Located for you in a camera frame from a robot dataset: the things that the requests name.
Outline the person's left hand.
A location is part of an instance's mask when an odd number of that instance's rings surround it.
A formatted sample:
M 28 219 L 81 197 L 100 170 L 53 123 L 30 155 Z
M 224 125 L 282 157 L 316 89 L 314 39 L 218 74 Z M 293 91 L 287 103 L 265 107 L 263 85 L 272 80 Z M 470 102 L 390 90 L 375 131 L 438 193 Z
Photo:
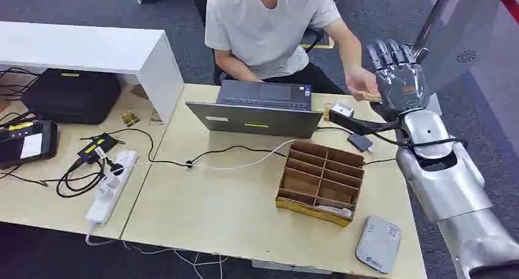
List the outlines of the person's left hand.
M 359 66 L 349 66 L 344 73 L 346 86 L 357 101 L 365 100 L 365 94 L 379 96 L 376 76 L 371 72 Z

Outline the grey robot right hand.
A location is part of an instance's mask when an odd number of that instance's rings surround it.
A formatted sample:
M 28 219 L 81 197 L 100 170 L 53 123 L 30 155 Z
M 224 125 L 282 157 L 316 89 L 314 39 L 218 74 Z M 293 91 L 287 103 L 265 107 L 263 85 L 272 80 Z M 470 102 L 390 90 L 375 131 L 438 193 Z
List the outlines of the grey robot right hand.
M 423 110 L 430 99 L 423 68 L 408 44 L 389 39 L 366 46 L 372 60 L 380 99 L 370 106 L 385 121 L 393 122 L 415 110 Z

